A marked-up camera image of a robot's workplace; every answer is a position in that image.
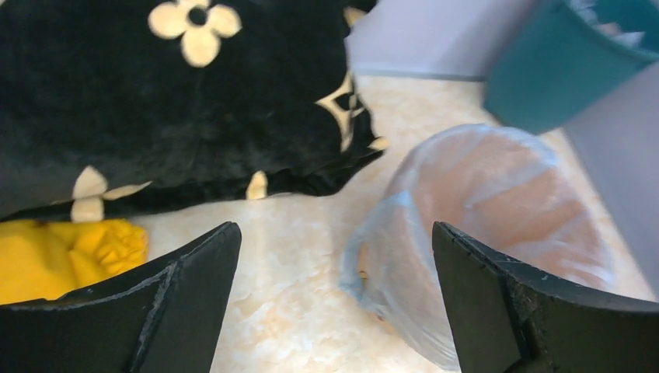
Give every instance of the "plastic bag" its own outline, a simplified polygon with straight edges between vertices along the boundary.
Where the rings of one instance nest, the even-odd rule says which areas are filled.
[[[432,255],[435,221],[578,284],[612,285],[610,251],[538,138],[485,124],[436,134],[408,154],[350,239],[340,285],[443,369],[459,364]]]

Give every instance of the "green trash can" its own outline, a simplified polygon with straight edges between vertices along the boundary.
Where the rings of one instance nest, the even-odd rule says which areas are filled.
[[[533,134],[560,127],[659,60],[659,9],[652,1],[598,0],[591,8],[601,24],[645,32],[638,48],[586,23],[569,0],[543,1],[490,73],[485,110]]]

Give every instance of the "white plastic bag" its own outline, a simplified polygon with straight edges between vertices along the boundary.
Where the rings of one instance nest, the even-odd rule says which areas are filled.
[[[556,164],[538,138],[509,127],[463,125],[426,140],[408,154],[351,238],[341,287],[447,370],[459,364],[432,255],[435,221],[547,272],[607,290],[610,252]]]

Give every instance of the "marble floor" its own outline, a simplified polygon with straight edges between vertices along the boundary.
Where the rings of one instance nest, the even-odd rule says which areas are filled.
[[[442,372],[337,287],[339,260],[406,153],[447,128],[495,120],[479,108],[480,83],[362,76],[375,130],[391,141],[381,159],[336,196],[273,197],[205,204],[134,221],[161,256],[224,221],[243,244],[212,372]],[[562,131],[543,136],[556,150],[614,257],[614,292],[655,297],[640,274]]]

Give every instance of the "crumpled cloth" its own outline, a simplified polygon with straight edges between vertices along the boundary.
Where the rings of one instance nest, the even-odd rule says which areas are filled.
[[[147,260],[148,233],[126,220],[0,223],[0,305],[54,300]]]

